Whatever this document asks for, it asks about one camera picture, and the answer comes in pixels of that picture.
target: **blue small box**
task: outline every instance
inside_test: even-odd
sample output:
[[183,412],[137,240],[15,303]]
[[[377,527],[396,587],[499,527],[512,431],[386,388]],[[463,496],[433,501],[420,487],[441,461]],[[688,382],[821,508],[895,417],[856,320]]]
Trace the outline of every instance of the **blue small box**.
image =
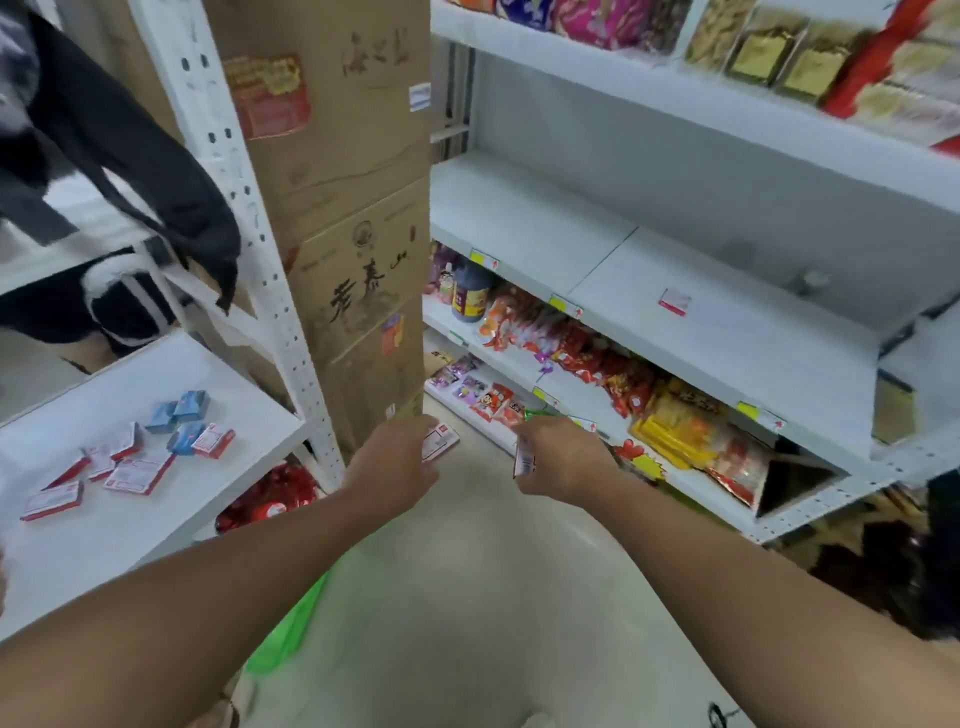
[[176,408],[177,403],[174,401],[161,402],[154,408],[154,414],[143,428],[147,432],[153,432],[154,435],[169,435],[177,427],[177,421],[174,419]]
[[192,455],[193,444],[205,429],[206,424],[202,422],[183,423],[170,436],[167,449],[175,455]]
[[206,407],[209,404],[210,398],[206,395],[206,390],[193,389],[184,392],[174,408],[174,420],[178,425],[202,420],[206,416]]

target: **shelf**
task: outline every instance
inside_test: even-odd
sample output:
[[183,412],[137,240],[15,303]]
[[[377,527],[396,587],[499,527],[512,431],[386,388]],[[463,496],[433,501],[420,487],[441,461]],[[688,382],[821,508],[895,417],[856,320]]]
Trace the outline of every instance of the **shelf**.
[[[877,342],[868,329],[661,235],[638,229],[502,160],[436,165],[431,233],[544,301],[843,470],[868,479]],[[664,291],[691,300],[684,316]]]
[[[124,197],[153,215],[128,184],[107,175]],[[0,295],[153,236],[107,202],[80,173],[51,182],[44,199],[79,232],[44,247],[12,223],[0,223]]]
[[[500,375],[493,375],[497,381],[501,381],[508,386],[513,386],[507,381],[507,377],[520,385],[527,394],[532,392],[534,387],[542,391],[549,399],[555,400],[557,409],[565,415],[589,420],[597,424],[597,431],[601,437],[613,447],[620,447],[626,440],[634,440],[639,445],[637,437],[628,431],[629,420],[621,418],[611,406],[610,397],[602,387],[591,384],[585,384],[579,378],[554,365],[553,372],[548,374],[540,373],[540,364],[534,356],[517,347],[510,347],[504,352],[496,352],[479,345],[475,338],[476,324],[466,324],[455,318],[450,311],[450,307],[443,305],[434,296],[423,297],[423,320],[436,333],[445,336],[449,341],[456,345],[456,352],[469,351],[474,356],[481,359],[490,368],[493,368]],[[427,331],[424,334],[425,346],[427,349],[437,348],[432,340],[429,339]],[[491,375],[481,375],[480,378],[487,378]],[[471,412],[468,407],[455,397],[438,394],[437,390],[429,384],[425,387],[428,394],[436,397],[446,406],[455,409],[457,414],[470,422],[473,426],[483,432],[487,437],[496,442],[510,454],[514,453],[514,440],[509,439],[508,443],[500,442],[497,438],[504,439],[509,436],[498,430],[492,430],[492,425]],[[543,407],[543,402],[534,399],[533,395],[528,395],[535,406]],[[733,496],[724,491],[720,486],[714,483],[709,477],[695,470],[681,470],[671,465],[665,458],[658,455],[653,449],[646,448],[650,458],[660,466],[661,477],[681,493],[696,500],[704,508],[715,514],[737,530],[744,533],[753,533],[756,522],[750,509],[737,501]]]
[[636,50],[604,51],[433,0],[437,36],[601,93],[960,212],[960,160],[881,136],[766,89]]
[[[219,460],[178,457],[148,497],[84,488],[79,508],[21,522],[51,463],[143,422],[190,389],[211,398],[206,420],[236,439]],[[9,580],[0,640],[125,571],[188,546],[204,525],[301,442],[306,425],[177,331],[0,428],[0,543]],[[163,447],[166,435],[146,435]]]

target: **red snack bag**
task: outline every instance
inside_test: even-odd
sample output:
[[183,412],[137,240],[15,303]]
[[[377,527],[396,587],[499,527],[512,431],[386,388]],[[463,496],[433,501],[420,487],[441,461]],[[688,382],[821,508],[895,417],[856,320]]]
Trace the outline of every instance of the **red snack bag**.
[[482,417],[487,422],[492,422],[493,416],[500,411],[500,408],[504,405],[508,399],[514,395],[514,391],[508,387],[503,386],[502,384],[494,383],[491,385],[491,388],[487,390],[487,394],[480,398],[476,404],[474,404],[470,409],[476,412],[480,417]]

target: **label sticker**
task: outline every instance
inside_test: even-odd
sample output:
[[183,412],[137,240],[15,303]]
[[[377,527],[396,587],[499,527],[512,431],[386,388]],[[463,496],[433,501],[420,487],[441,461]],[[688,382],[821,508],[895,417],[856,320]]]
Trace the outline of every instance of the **label sticker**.
[[430,83],[410,86],[410,112],[430,107]]
[[567,299],[561,296],[558,296],[557,294],[553,294],[550,297],[550,301],[548,301],[548,303],[550,303],[550,305],[552,305],[558,311],[562,311],[567,316],[572,316],[575,319],[581,319],[584,316],[583,308],[581,308],[576,303],[571,303]]
[[745,401],[736,404],[736,411],[742,412],[758,425],[772,429],[774,432],[780,432],[786,425],[786,420],[783,417],[775,415],[769,409],[763,409]]
[[470,260],[490,271],[496,271],[496,269],[500,267],[499,260],[486,253],[481,253],[476,248],[470,251]]
[[585,429],[587,432],[597,431],[597,423],[593,420],[585,420],[582,417],[571,417],[570,420],[572,420],[575,425],[579,425]]
[[660,305],[678,316],[685,316],[690,306],[691,298],[676,288],[667,288],[660,296]]
[[560,409],[560,400],[558,400],[556,397],[551,397],[539,387],[534,387],[534,395],[545,401],[554,409]]
[[224,75],[248,141],[298,132],[310,121],[310,100],[297,54],[228,59]]

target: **small red box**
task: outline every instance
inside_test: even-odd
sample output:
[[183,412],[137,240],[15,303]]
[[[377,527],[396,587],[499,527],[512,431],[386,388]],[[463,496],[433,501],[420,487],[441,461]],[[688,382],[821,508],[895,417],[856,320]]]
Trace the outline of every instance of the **small red box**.
[[36,521],[69,508],[76,508],[84,499],[84,485],[80,480],[48,486],[27,500],[21,521]]

